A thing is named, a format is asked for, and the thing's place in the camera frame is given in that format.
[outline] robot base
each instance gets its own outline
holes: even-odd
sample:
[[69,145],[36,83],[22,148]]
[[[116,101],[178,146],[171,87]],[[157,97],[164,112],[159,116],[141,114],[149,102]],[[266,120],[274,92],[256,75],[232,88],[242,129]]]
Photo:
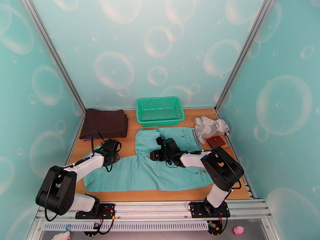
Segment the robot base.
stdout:
[[[114,206],[115,204],[100,203],[99,212],[101,212],[101,217],[103,217],[105,220],[112,219],[112,217],[115,215]],[[99,219],[99,217],[99,214],[97,215],[91,212],[78,211],[76,213],[76,219]]]
[[229,208],[226,202],[216,209],[216,212],[208,214],[204,208],[204,202],[191,202],[189,204],[192,218],[223,218],[230,217]]

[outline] wooden table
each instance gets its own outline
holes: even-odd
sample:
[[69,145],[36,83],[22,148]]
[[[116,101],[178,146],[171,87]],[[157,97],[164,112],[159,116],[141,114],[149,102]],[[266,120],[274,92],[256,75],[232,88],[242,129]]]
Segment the wooden table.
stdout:
[[[142,128],[142,126],[137,122],[136,111],[128,110],[125,111],[129,118],[128,124],[128,134],[126,138],[116,138],[116,140],[122,143],[122,149],[119,152],[120,157],[135,155],[135,135],[137,131]],[[208,109],[185,109],[184,110],[185,119],[180,122],[177,126],[179,127],[194,127],[194,118],[206,116],[211,119],[216,120],[214,111],[210,108]],[[94,146],[100,145],[101,140],[95,140]],[[210,149],[210,146],[206,143],[202,145],[203,149]],[[231,148],[229,148],[228,143],[222,146],[228,154],[233,158]],[[69,163],[74,163],[80,160],[83,156],[91,151],[91,143],[84,142],[83,140],[78,140]],[[228,199],[249,199],[250,196],[244,186],[244,182],[241,179],[242,188],[239,190],[234,190],[228,197]],[[146,191],[125,191],[125,192],[88,192],[84,188],[83,181],[79,181],[76,187],[77,194],[91,194],[98,197],[102,202],[120,202],[120,201],[171,201],[171,200],[203,200],[208,193],[212,185],[205,188],[198,188],[193,190],[183,190],[183,191],[160,191],[160,190],[146,190]]]

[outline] folded brown pants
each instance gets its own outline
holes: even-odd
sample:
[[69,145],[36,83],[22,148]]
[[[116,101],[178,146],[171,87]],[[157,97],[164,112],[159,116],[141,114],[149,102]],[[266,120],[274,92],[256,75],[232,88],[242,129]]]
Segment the folded brown pants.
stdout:
[[[89,108],[79,139],[90,139],[92,131],[100,132],[104,138],[124,138],[128,131],[128,117],[124,110],[100,111]],[[98,133],[94,134],[94,138],[99,138]]]

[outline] plush elephant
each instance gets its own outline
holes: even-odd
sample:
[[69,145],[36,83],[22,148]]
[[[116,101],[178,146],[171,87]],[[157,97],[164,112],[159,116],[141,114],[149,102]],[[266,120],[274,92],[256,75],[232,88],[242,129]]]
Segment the plush elephant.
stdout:
[[215,134],[229,135],[229,126],[223,119],[212,120],[205,116],[194,119],[196,135],[201,144],[204,144],[205,138],[210,138]]

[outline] light blue trousers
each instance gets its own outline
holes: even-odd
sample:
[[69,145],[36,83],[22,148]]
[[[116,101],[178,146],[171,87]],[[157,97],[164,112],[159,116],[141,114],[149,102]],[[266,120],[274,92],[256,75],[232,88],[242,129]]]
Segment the light blue trousers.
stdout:
[[156,138],[173,138],[180,150],[201,150],[193,128],[140,129],[136,134],[136,155],[121,158],[112,171],[99,168],[83,178],[89,192],[129,190],[179,191],[202,188],[212,183],[206,170],[198,167],[169,168],[165,162],[150,160],[150,152],[161,147]]

